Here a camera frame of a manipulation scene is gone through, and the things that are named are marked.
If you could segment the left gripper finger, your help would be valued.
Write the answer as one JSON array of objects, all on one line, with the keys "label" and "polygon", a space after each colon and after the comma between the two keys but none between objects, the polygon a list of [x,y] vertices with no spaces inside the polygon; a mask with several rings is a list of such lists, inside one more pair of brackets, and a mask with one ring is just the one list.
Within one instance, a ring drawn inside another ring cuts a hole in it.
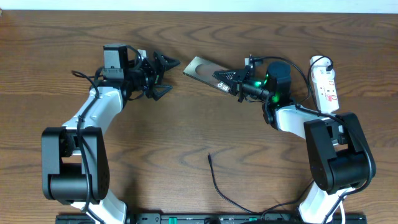
[{"label": "left gripper finger", "polygon": [[157,74],[160,77],[162,77],[166,71],[180,65],[180,60],[166,56],[161,52],[155,51],[153,56]]},{"label": "left gripper finger", "polygon": [[146,97],[158,101],[172,89],[172,85],[154,85],[146,91]]}]

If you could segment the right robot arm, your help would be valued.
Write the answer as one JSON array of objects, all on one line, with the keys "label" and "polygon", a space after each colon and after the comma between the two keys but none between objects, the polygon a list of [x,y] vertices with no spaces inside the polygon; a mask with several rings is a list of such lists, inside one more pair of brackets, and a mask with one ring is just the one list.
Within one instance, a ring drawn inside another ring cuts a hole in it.
[{"label": "right robot arm", "polygon": [[376,165],[358,117],[335,114],[339,108],[333,61],[314,56],[303,79],[315,109],[291,97],[291,61],[271,57],[264,78],[255,76],[262,57],[249,57],[239,70],[213,72],[220,89],[239,101],[260,102],[267,124],[306,141],[313,182],[304,200],[297,200],[302,223],[331,223],[349,195],[364,191],[376,174]]}]

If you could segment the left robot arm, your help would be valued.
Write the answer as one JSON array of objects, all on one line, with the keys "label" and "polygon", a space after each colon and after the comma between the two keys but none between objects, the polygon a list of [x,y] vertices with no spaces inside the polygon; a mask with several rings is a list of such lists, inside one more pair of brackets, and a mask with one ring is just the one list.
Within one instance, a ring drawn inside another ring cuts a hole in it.
[{"label": "left robot arm", "polygon": [[158,51],[148,58],[145,50],[126,44],[104,45],[103,57],[92,77],[72,71],[90,82],[88,99],[71,119],[41,135],[42,191],[46,199],[83,213],[73,222],[135,223],[128,205],[109,188],[104,134],[132,93],[155,101],[168,93],[172,86],[163,84],[164,74],[180,61]]}]

